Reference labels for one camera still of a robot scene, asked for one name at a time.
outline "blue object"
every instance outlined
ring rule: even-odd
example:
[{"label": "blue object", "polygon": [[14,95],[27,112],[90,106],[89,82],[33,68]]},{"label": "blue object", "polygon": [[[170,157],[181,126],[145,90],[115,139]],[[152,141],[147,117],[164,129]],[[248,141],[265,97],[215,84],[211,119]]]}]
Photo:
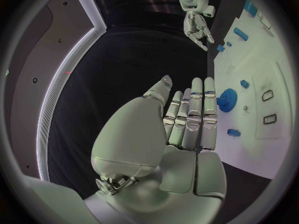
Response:
[{"label": "blue object", "polygon": [[236,106],[237,99],[237,92],[233,89],[227,89],[217,98],[217,105],[219,105],[221,111],[229,112]]},{"label": "blue object", "polygon": [[240,36],[244,41],[248,40],[248,35],[242,32],[239,28],[234,29],[234,33],[236,33],[238,36]]},{"label": "blue object", "polygon": [[241,133],[238,131],[238,130],[235,130],[235,129],[228,129],[227,130],[227,134],[229,136],[234,136],[234,137],[239,137],[241,136]]},{"label": "blue object", "polygon": [[241,86],[243,86],[245,89],[247,89],[249,87],[249,83],[245,80],[242,80],[240,83],[241,83]]},{"label": "blue object", "polygon": [[247,12],[249,12],[252,16],[255,16],[258,12],[258,9],[249,0],[246,0],[244,9]]},{"label": "blue object", "polygon": [[223,52],[225,50],[225,48],[222,45],[219,45],[217,47],[217,51]]}]

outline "led light strip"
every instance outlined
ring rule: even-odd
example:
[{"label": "led light strip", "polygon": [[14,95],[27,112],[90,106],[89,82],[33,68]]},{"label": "led light strip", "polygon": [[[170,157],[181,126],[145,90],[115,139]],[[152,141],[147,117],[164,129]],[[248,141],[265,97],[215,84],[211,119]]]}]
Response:
[{"label": "led light strip", "polygon": [[99,39],[95,28],[91,29],[72,48],[56,71],[49,87],[39,114],[36,136],[36,158],[39,177],[42,181],[50,181],[48,172],[47,145],[52,116],[59,96],[70,74],[78,65],[85,53]]}]

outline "dark floor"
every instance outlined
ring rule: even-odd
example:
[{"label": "dark floor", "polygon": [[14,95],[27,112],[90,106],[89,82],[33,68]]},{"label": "dark floor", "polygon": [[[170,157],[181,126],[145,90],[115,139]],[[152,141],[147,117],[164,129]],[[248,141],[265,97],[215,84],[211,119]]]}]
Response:
[{"label": "dark floor", "polygon": [[[109,29],[83,57],[65,85],[48,141],[50,180],[74,189],[83,199],[98,190],[98,175],[90,163],[91,150],[111,115],[166,74],[173,80],[170,97],[190,87],[194,77],[204,80],[207,70],[213,76],[215,46],[223,40],[234,17],[241,14],[245,2],[223,0],[218,9],[221,0],[210,0],[219,15],[211,28],[216,43],[209,46],[207,54],[183,35],[178,24],[182,24],[184,16],[177,10],[177,0],[169,0],[173,13],[166,13],[167,7],[159,5],[158,14],[153,12],[152,4],[146,3],[146,15],[141,12],[141,16],[130,10],[133,8],[128,0],[118,0],[126,10],[119,16],[113,4],[96,1],[105,8]],[[227,199],[215,220],[217,224],[243,211],[270,182],[227,164],[224,168]]]}]

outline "blue gear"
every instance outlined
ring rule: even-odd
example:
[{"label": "blue gear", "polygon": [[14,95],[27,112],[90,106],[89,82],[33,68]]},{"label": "blue gear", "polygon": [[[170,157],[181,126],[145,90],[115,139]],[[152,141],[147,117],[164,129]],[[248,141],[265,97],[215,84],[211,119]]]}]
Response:
[{"label": "blue gear", "polygon": [[237,92],[233,89],[227,89],[217,98],[217,105],[219,105],[221,111],[229,112],[236,106],[237,100]]}]

